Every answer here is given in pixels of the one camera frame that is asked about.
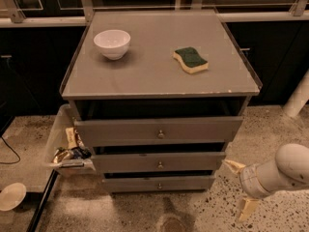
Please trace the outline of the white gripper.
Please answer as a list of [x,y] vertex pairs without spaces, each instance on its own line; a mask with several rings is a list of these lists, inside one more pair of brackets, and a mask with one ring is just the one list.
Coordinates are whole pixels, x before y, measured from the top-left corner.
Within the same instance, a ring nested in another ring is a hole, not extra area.
[[225,159],[223,163],[235,174],[239,175],[240,185],[243,191],[250,197],[242,197],[239,201],[239,211],[237,216],[238,222],[244,222],[250,218],[255,212],[260,203],[259,199],[271,196],[271,193],[266,190],[258,177],[258,171],[264,170],[264,164],[245,164]]

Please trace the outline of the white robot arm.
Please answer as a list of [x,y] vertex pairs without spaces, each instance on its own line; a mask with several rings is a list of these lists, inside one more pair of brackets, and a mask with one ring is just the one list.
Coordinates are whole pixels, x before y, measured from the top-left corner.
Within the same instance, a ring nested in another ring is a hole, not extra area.
[[239,177],[245,195],[239,201],[237,221],[246,221],[259,202],[277,191],[309,189],[309,149],[299,144],[278,148],[273,159],[245,165],[230,159],[223,163]]

